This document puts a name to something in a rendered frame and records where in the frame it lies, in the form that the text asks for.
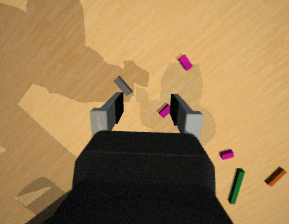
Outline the small magenta block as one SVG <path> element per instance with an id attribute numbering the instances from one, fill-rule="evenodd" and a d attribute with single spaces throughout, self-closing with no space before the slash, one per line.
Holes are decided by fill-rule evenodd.
<path id="1" fill-rule="evenodd" d="M 222 160 L 232 158 L 234 157 L 234 152 L 231 149 L 222 151 L 220 152 L 220 157 L 222 158 Z"/>
<path id="2" fill-rule="evenodd" d="M 189 59 L 186 57 L 186 55 L 181 56 L 178 60 L 186 71 L 188 71 L 190 68 L 193 67 Z"/>
<path id="3" fill-rule="evenodd" d="M 165 118 L 170 113 L 170 105 L 167 104 L 164 108 L 159 111 L 159 114 Z"/>

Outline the orange rod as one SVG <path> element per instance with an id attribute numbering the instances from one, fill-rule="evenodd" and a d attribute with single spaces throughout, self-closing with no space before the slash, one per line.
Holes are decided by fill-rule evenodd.
<path id="1" fill-rule="evenodd" d="M 265 180 L 265 182 L 272 187 L 286 173 L 287 172 L 283 168 L 279 167 Z"/>

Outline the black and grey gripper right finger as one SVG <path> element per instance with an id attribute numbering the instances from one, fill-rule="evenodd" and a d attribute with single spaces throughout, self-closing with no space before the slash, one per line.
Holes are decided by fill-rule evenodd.
<path id="1" fill-rule="evenodd" d="M 193 134 L 200 141 L 204 115 L 193 111 L 179 94 L 171 94 L 170 116 L 180 133 Z"/>

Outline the green rod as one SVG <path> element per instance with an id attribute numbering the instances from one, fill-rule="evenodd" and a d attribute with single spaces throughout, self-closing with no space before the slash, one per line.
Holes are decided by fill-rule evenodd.
<path id="1" fill-rule="evenodd" d="M 230 204 L 235 204 L 237 197 L 238 197 L 238 193 L 243 181 L 243 177 L 244 177 L 245 171 L 242 168 L 237 168 L 236 173 L 235 173 L 235 177 L 234 177 L 234 181 L 232 184 L 232 188 L 230 191 L 230 195 L 228 198 L 228 201 Z"/>

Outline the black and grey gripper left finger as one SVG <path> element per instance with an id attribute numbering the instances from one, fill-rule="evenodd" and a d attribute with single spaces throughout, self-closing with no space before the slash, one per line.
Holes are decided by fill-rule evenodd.
<path id="1" fill-rule="evenodd" d="M 99 131 L 112 131 L 124 112 L 124 94 L 116 92 L 100 108 L 90 110 L 92 137 Z"/>

